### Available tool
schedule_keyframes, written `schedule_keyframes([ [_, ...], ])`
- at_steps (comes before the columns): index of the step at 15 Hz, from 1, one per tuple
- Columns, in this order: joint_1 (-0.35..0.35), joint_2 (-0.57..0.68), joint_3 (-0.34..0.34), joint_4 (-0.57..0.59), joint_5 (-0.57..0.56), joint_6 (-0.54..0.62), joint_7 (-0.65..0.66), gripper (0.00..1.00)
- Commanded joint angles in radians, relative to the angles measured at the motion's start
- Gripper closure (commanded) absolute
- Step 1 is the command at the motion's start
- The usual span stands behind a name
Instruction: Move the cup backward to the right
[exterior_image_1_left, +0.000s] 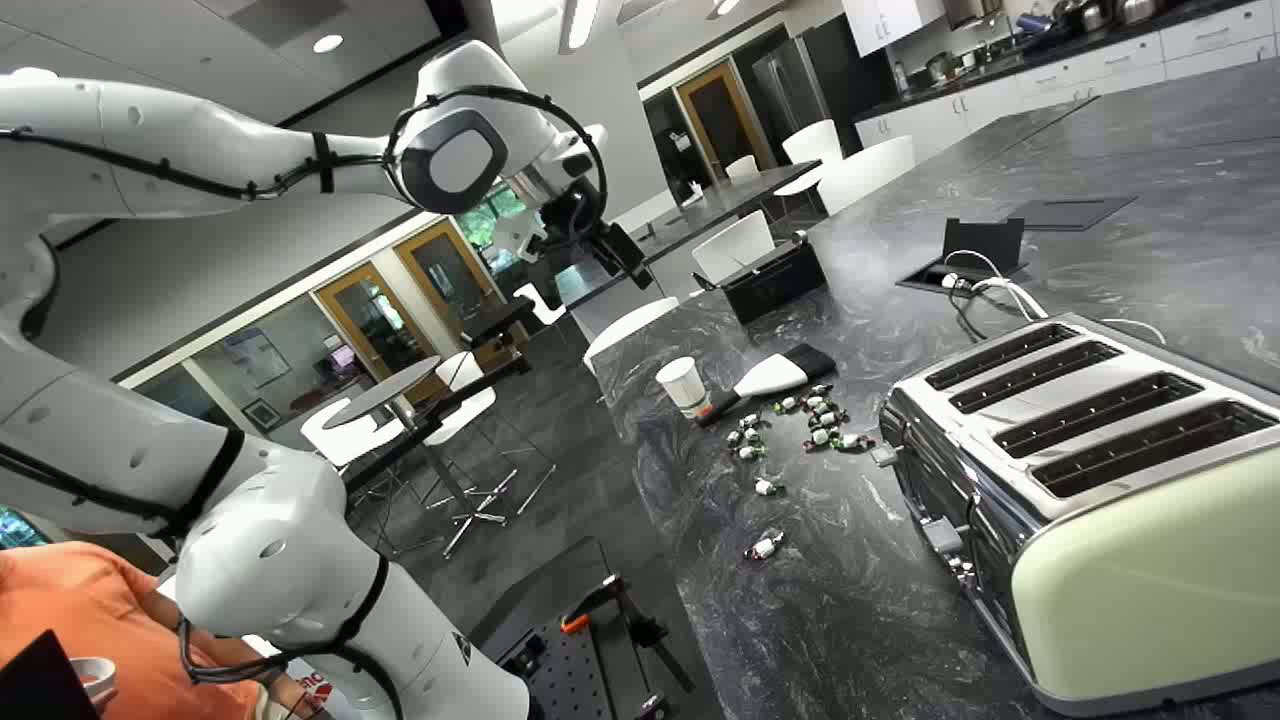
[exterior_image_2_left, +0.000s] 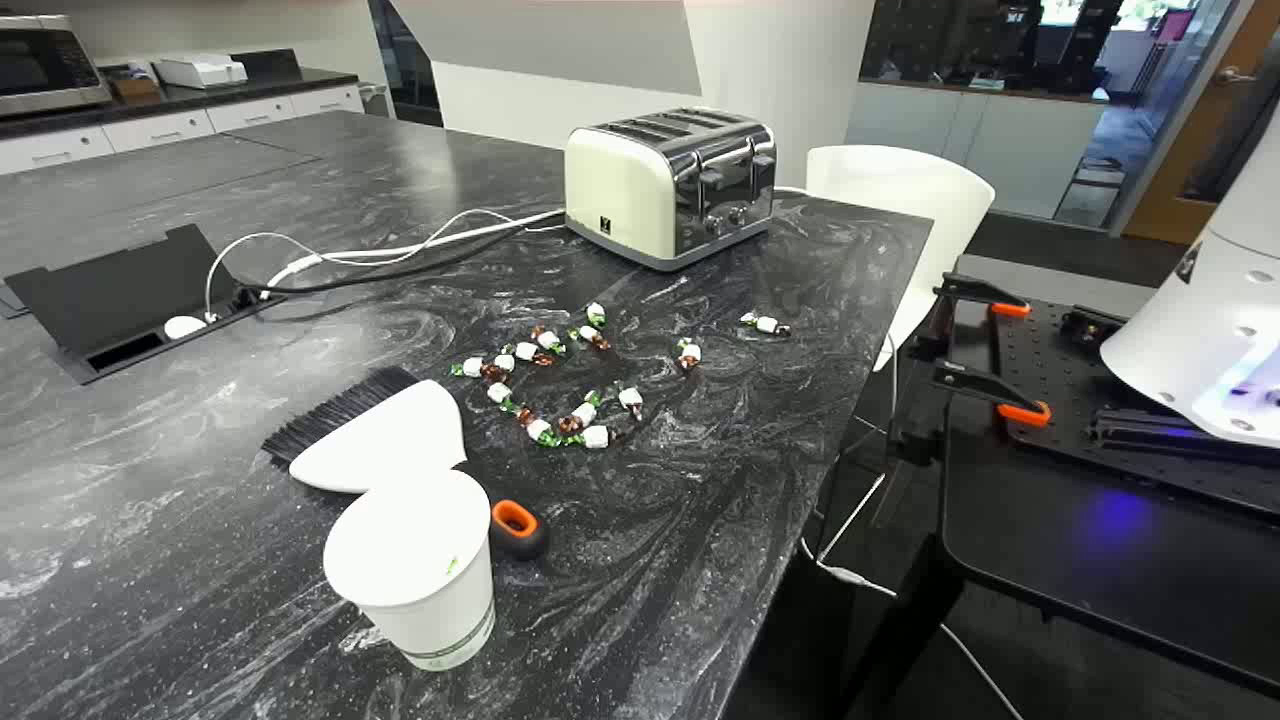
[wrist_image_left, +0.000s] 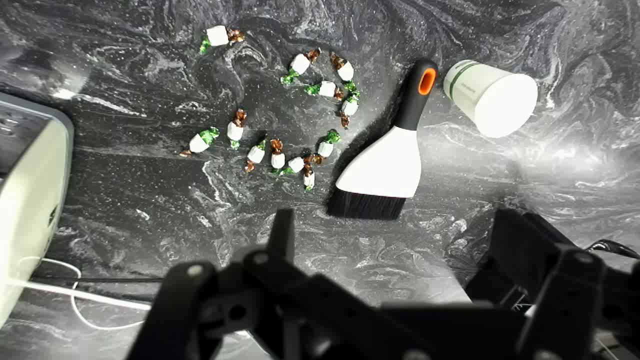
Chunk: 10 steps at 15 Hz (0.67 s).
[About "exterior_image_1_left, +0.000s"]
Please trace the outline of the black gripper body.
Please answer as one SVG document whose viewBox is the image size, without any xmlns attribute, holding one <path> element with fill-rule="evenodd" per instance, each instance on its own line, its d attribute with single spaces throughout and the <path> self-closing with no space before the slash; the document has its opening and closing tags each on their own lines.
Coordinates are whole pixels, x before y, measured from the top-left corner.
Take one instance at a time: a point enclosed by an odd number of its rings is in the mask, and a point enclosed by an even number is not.
<svg viewBox="0 0 1280 720">
<path fill-rule="evenodd" d="M 569 194 L 563 235 L 601 259 L 613 275 L 627 275 L 636 288 L 652 285 L 640 245 L 603 217 L 603 200 L 586 180 L 576 180 Z"/>
</svg>

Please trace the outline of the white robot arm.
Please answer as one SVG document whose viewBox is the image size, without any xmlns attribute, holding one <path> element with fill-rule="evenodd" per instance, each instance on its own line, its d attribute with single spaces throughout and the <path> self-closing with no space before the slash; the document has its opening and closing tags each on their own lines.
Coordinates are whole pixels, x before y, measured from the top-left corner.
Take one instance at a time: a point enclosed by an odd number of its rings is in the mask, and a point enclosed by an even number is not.
<svg viewBox="0 0 1280 720">
<path fill-rule="evenodd" d="M 451 217 L 499 180 L 547 206 L 584 194 L 569 235 L 619 274 L 640 263 L 603 217 L 597 137 L 482 41 L 426 55 L 379 137 L 281 127 L 153 84 L 4 73 L 4 502 L 68 531 L 170 537 L 189 633 L 302 657 L 363 720 L 538 720 L 527 680 L 347 530 L 347 485 L 325 458 L 183 417 L 35 341 L 61 285 L 56 226 L 190 219 L 285 197 L 392 197 Z"/>
</svg>

